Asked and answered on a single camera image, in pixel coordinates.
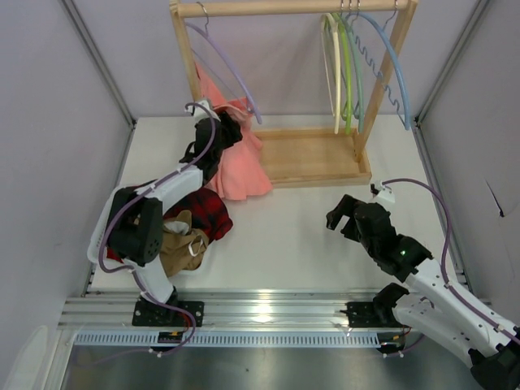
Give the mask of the pink skirt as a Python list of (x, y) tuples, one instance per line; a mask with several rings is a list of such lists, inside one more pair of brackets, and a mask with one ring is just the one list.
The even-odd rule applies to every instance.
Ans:
[(203, 67), (198, 64), (196, 69), (201, 95), (211, 102), (216, 113), (228, 114), (240, 126), (242, 135), (241, 141), (223, 151), (218, 170), (206, 187), (230, 201), (268, 194), (273, 185), (260, 163), (262, 142), (252, 131), (246, 99), (226, 99)]

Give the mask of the purple clothes hanger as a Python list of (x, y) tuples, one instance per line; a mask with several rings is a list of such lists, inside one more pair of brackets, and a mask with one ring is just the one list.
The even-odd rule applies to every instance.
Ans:
[(204, 6), (204, 4), (200, 1), (197, 1), (197, 5), (201, 8), (203, 11), (203, 15), (206, 17), (206, 23), (204, 25), (204, 29), (199, 28), (198, 26), (187, 23), (187, 26), (190, 27), (192, 30), (196, 31), (200, 36), (202, 36), (206, 42), (214, 49), (214, 51), (218, 54), (218, 56), (222, 59), (224, 64), (226, 65), (227, 69), (231, 72), (233, 77), (235, 78), (236, 82), (242, 89), (244, 95), (245, 95), (245, 110), (252, 114), (254, 118), (257, 120), (258, 124), (262, 124), (262, 114), (258, 108), (258, 105), (254, 101), (253, 96), (251, 95), (249, 89), (247, 88), (243, 78), (241, 77), (238, 69), (236, 68), (235, 64), (232, 62), (232, 60), (229, 58), (227, 53), (220, 47), (220, 45), (210, 36), (209, 34), (209, 14)]

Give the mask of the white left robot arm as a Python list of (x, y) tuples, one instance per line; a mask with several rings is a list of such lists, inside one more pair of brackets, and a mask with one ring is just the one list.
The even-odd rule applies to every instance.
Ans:
[(160, 260), (165, 214), (179, 201), (202, 189), (217, 173), (224, 150), (242, 140), (232, 117), (196, 104), (195, 141), (171, 173), (138, 186), (113, 190), (97, 222), (89, 259), (106, 273), (129, 271), (141, 295), (164, 305), (174, 287)]

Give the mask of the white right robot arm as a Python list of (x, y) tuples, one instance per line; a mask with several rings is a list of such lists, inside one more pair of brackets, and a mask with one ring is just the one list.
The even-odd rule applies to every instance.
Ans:
[(326, 215), (326, 226), (347, 222), (342, 235), (362, 245), (385, 273), (396, 278), (374, 298), (378, 319), (421, 332), (458, 357), (484, 389), (519, 387), (519, 327), (457, 281), (444, 278), (441, 263), (410, 236), (396, 231), (380, 197), (349, 195)]

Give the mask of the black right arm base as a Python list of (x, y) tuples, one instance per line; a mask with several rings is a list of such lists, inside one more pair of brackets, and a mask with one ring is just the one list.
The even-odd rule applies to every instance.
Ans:
[(340, 311), (352, 328), (389, 327), (392, 318), (387, 309), (374, 301), (350, 301)]

